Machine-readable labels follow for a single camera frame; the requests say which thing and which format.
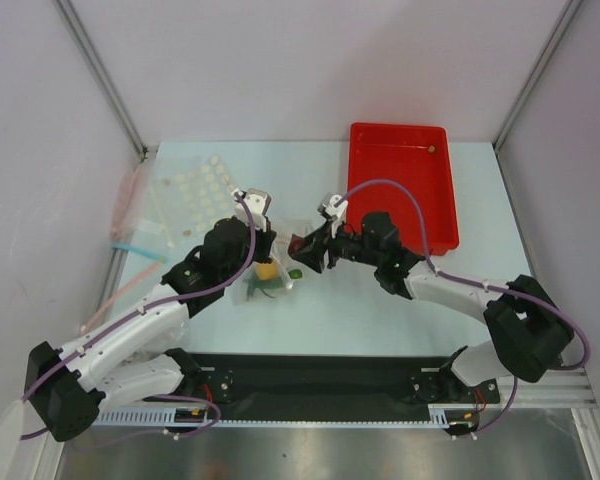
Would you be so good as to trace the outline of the dark brown round fruit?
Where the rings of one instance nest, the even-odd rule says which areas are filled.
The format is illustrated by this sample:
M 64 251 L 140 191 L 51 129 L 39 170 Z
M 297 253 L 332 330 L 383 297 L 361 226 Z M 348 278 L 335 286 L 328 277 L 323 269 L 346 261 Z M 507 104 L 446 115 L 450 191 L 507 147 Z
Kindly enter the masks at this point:
M 298 235 L 292 235 L 287 248 L 287 253 L 290 256 L 295 255 L 298 251 L 304 248 L 305 239 Z

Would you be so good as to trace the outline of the green chili pepper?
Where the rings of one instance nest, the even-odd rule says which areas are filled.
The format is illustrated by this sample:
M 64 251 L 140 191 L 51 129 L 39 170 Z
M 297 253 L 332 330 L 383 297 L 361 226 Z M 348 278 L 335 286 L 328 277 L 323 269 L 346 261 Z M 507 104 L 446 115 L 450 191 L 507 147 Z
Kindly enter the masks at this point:
M 289 277 L 293 280 L 298 280 L 303 277 L 303 273 L 299 269 L 292 269 L 288 271 Z

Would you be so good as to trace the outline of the yellow lemon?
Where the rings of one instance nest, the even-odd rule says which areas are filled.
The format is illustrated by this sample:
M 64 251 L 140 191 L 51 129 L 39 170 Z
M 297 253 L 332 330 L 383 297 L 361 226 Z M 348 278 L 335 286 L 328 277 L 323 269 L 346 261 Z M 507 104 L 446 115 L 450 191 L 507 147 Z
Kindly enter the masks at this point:
M 274 261 L 270 263 L 256 262 L 254 271 L 257 278 L 261 281 L 269 281 L 279 277 L 278 266 Z

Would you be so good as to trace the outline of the clear dotted zip bag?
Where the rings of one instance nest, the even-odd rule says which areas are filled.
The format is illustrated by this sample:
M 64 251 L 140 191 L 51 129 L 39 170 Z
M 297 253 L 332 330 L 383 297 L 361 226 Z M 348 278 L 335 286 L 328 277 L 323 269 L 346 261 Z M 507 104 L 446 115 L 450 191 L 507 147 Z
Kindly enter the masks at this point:
M 254 262 L 230 289 L 234 305 L 254 301 L 278 300 L 290 294 L 308 276 L 308 268 L 293 260 L 288 248 L 293 236 L 304 237 L 313 231 L 308 219 L 274 218 L 271 223 L 277 236 L 271 247 L 270 262 Z

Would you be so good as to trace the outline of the green scallion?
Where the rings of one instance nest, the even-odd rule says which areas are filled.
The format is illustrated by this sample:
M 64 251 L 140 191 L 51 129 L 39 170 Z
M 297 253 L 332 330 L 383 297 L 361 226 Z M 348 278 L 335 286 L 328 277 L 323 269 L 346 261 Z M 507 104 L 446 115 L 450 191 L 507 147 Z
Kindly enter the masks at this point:
M 273 295 L 273 292 L 278 290 L 286 290 L 285 283 L 281 278 L 261 280 L 257 277 L 254 277 L 247 281 L 246 298 L 251 300 L 256 296 L 257 292 L 260 292 L 267 298 L 275 299 L 276 296 Z

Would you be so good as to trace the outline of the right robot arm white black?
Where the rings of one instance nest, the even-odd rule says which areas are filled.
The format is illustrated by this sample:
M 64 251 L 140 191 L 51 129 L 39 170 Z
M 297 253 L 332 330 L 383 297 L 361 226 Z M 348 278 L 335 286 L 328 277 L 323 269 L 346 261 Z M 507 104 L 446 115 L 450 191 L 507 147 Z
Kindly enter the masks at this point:
M 503 287 L 448 279 L 402 245 L 386 212 L 365 215 L 358 233 L 328 220 L 304 237 L 293 236 L 288 253 L 317 273 L 340 260 L 371 266 L 389 294 L 435 303 L 484 324 L 488 341 L 463 347 L 447 360 L 441 388 L 453 401 L 466 400 L 490 379 L 513 376 L 537 382 L 559 366 L 560 355 L 574 338 L 573 328 L 559 318 L 534 278 L 520 275 Z

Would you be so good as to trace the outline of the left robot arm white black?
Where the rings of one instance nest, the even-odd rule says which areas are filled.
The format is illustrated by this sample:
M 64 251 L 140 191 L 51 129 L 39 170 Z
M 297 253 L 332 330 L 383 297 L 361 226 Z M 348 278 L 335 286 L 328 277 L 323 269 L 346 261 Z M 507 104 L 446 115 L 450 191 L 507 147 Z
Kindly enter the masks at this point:
M 53 438 L 64 442 L 86 430 L 104 400 L 97 381 L 135 350 L 219 299 L 252 262 L 267 261 L 276 236 L 270 226 L 258 229 L 235 217 L 222 219 L 134 310 L 62 347 L 48 342 L 34 347 L 24 398 Z

